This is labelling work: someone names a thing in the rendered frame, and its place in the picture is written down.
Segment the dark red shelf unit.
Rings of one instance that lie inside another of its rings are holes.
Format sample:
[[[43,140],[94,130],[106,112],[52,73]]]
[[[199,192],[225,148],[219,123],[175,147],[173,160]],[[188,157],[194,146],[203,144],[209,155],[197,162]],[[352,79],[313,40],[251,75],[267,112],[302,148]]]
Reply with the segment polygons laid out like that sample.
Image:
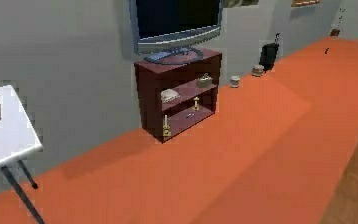
[[[200,61],[182,65],[160,65],[147,61],[134,64],[142,128],[161,143],[191,128],[216,112],[222,53],[201,49]],[[196,85],[205,73],[213,78],[206,88]],[[173,89],[180,97],[167,103],[161,92]],[[200,110],[194,111],[194,98],[199,97]],[[168,115],[171,136],[163,136],[163,119]]]

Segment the grey flat television set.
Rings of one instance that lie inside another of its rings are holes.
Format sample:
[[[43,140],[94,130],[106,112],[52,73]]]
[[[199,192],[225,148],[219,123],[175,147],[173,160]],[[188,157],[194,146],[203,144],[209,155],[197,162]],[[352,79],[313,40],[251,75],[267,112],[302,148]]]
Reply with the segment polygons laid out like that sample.
[[[194,45],[220,35],[223,0],[128,0],[134,53],[160,65],[200,61]]]

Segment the black bin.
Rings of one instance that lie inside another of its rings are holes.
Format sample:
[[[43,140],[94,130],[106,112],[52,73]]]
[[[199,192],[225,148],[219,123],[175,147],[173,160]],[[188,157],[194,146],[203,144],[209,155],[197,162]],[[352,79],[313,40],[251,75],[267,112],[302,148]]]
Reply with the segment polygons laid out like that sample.
[[[279,50],[279,37],[280,34],[277,33],[274,41],[272,43],[265,44],[261,49],[259,64],[263,66],[263,70],[265,72],[274,67]]]

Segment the wooden framed picture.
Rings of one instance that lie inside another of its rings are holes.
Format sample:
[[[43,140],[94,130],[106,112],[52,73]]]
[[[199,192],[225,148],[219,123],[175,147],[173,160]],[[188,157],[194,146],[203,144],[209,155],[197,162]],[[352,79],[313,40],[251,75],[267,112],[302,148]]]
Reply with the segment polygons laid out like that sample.
[[[291,7],[304,7],[319,4],[321,0],[292,0]]]

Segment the white table with black legs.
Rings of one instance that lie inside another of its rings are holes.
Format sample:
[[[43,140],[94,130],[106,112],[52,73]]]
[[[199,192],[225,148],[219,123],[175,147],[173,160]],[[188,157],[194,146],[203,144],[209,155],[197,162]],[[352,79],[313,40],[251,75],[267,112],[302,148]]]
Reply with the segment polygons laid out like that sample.
[[[9,169],[17,162],[34,189],[38,185],[23,160],[42,151],[43,145],[12,85],[0,87],[0,171],[15,190],[37,224],[45,224],[20,184]]]

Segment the framed picture on wall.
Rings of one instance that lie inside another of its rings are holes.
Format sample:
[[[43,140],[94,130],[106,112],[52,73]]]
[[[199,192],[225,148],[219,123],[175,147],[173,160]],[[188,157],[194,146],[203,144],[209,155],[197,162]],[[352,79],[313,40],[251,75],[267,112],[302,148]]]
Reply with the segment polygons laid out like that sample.
[[[258,3],[259,0],[223,0],[223,8],[256,6]]]

